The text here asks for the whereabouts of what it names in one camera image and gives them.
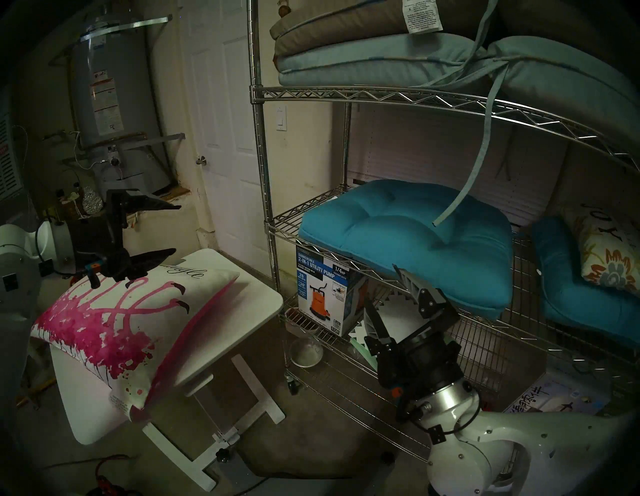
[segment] floral pillow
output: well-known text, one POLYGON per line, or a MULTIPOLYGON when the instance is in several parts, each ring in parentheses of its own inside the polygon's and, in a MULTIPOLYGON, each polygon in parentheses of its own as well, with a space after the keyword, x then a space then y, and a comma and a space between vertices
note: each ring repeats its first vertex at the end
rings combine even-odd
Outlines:
POLYGON ((134 281, 99 276, 97 289, 85 277, 36 320, 31 335, 81 362, 131 418, 158 392, 196 322, 237 277, 204 265, 158 266, 134 281))
POLYGON ((582 277, 640 298, 640 227, 624 214, 589 204, 566 205, 561 215, 578 241, 582 277))

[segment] teal cushion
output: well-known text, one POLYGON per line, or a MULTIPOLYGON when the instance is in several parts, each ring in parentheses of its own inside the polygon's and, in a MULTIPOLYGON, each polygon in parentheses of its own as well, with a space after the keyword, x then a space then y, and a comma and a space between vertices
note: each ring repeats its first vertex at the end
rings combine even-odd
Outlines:
MULTIPOLYGON (((448 33, 380 36, 327 45, 279 57, 280 84, 422 86, 462 66, 473 46, 472 40, 448 33)), ((485 54, 483 48, 478 50, 479 56, 485 54)))
POLYGON ((543 218, 532 226, 531 234, 542 272, 542 314, 561 324, 640 343, 640 300, 582 278, 578 245, 564 221, 543 218))
POLYGON ((470 68, 508 62, 501 88, 509 100, 579 122, 620 147, 639 150, 640 94, 613 67, 569 45, 535 36, 503 38, 489 45, 486 57, 470 68))
POLYGON ((455 304, 496 319, 511 302, 511 225, 498 209, 439 184, 377 180, 302 217, 300 236, 396 278, 393 265, 427 280, 455 304))

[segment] warning label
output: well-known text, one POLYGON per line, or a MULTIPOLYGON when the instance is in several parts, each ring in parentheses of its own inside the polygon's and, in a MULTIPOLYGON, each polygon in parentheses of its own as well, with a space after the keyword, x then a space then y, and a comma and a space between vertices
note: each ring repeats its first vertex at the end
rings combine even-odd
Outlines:
POLYGON ((403 0, 403 15, 411 34, 442 31, 436 0, 403 0))
POLYGON ((98 81, 89 85, 95 124, 101 136, 124 130, 116 83, 112 78, 101 79, 106 75, 106 71, 94 73, 94 79, 98 81))

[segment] white pillow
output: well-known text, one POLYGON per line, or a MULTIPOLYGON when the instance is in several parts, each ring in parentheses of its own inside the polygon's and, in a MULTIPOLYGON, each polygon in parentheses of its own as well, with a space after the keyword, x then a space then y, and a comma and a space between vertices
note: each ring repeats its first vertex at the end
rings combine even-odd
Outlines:
POLYGON ((158 266, 135 281, 100 277, 98 289, 85 277, 36 320, 31 335, 82 362, 129 415, 148 404, 194 325, 238 275, 158 266))

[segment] cardboard box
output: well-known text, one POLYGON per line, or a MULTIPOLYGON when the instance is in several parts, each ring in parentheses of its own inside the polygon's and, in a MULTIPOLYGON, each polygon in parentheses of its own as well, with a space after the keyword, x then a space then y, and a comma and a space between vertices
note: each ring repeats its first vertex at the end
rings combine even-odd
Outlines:
POLYGON ((299 246, 296 259, 299 310, 331 332, 344 336, 362 316, 369 280, 299 246))
POLYGON ((611 382, 581 374, 572 363, 547 357, 547 371, 511 403, 506 413, 576 412, 595 415, 611 400, 611 382))

